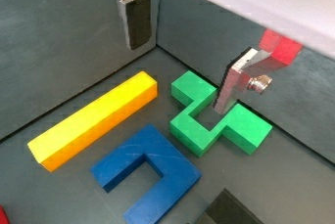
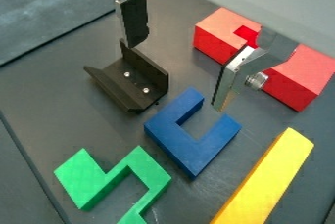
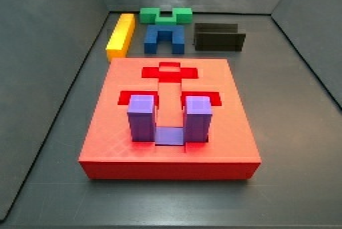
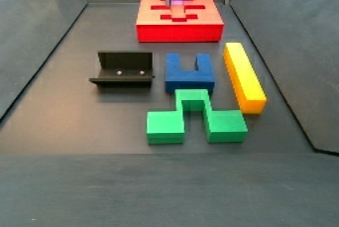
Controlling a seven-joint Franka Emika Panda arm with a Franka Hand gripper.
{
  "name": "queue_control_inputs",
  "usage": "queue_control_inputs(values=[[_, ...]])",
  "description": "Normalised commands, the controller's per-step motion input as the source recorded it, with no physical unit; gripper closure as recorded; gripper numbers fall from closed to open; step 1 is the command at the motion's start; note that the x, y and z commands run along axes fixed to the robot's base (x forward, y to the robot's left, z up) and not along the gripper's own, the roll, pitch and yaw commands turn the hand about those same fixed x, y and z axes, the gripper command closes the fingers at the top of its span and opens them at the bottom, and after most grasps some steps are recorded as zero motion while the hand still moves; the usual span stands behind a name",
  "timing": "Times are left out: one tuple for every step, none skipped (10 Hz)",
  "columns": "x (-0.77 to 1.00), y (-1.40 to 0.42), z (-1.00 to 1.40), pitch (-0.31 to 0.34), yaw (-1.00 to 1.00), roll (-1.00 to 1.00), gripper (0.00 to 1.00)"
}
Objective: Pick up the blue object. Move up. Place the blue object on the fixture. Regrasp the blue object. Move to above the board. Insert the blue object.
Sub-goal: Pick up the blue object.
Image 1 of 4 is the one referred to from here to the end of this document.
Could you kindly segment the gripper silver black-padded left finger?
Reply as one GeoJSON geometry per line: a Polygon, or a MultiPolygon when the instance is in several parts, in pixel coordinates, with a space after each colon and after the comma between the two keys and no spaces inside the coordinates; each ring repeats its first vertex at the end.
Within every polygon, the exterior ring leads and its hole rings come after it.
{"type": "Polygon", "coordinates": [[[126,42],[132,50],[150,39],[150,0],[117,0],[124,21],[126,42]]]}

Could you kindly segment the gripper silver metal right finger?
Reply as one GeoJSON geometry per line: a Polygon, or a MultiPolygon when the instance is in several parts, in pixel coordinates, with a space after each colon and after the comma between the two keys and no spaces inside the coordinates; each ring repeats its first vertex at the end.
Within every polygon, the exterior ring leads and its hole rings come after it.
{"type": "Polygon", "coordinates": [[[215,110],[224,114],[247,90],[262,94],[272,82],[268,73],[290,66],[302,49],[302,43],[267,29],[259,41],[259,49],[248,48],[227,67],[215,110]]]}

